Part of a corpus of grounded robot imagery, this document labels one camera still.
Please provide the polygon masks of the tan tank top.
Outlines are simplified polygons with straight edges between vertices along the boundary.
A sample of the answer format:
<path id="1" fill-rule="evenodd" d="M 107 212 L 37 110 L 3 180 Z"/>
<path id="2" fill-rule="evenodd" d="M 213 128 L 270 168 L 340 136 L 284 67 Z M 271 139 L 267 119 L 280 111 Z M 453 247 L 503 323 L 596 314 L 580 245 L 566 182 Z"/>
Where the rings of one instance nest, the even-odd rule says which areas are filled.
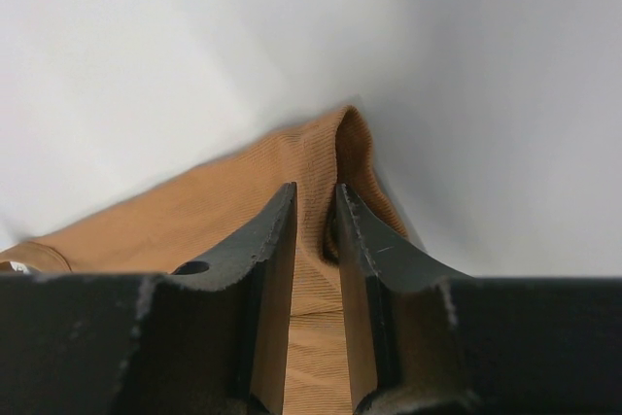
<path id="1" fill-rule="evenodd" d="M 347 414 L 335 187 L 352 187 L 379 219 L 406 231 L 375 176 L 371 133 L 354 106 L 273 132 L 234 156 L 22 241 L 1 260 L 44 272 L 168 272 L 245 224 L 287 182 L 297 185 L 297 238 L 284 410 Z"/>

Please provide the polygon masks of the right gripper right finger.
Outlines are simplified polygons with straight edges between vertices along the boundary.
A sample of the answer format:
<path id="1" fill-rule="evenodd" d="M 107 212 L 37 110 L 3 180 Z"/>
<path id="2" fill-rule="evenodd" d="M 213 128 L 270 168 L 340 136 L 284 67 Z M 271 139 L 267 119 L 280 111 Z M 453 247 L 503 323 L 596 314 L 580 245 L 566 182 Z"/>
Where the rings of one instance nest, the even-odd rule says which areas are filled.
<path id="1" fill-rule="evenodd" d="M 617 414 L 617 278 L 471 277 L 335 190 L 357 414 Z"/>

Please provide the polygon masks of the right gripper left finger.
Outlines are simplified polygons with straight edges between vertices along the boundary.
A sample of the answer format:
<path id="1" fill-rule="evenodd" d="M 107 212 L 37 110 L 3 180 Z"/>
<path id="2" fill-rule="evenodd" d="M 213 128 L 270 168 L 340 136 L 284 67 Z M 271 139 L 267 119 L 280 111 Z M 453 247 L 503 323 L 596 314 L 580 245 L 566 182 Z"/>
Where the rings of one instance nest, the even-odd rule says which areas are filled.
<path id="1" fill-rule="evenodd" d="M 5 273 L 5 414 L 279 414 L 296 186 L 164 273 Z"/>

